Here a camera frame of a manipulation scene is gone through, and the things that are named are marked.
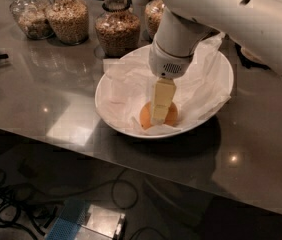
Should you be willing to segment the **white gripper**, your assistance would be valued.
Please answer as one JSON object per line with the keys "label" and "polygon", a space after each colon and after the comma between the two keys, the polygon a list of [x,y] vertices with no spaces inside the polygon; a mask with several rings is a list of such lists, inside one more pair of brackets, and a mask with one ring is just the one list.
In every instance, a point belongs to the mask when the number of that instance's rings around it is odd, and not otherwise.
{"label": "white gripper", "polygon": [[157,38],[150,45],[148,63],[151,72],[159,79],[154,83],[150,106],[150,122],[162,125],[173,102],[176,85],[173,79],[182,77],[193,60],[193,56],[170,55],[160,47]]}

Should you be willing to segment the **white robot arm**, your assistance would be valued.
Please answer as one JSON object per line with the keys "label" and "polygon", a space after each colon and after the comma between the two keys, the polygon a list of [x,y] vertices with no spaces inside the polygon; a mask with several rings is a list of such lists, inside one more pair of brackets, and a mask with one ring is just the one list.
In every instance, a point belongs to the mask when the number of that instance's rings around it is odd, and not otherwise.
{"label": "white robot arm", "polygon": [[163,17],[150,47],[152,73],[183,76],[198,43],[215,29],[282,75],[282,0],[163,0]]}

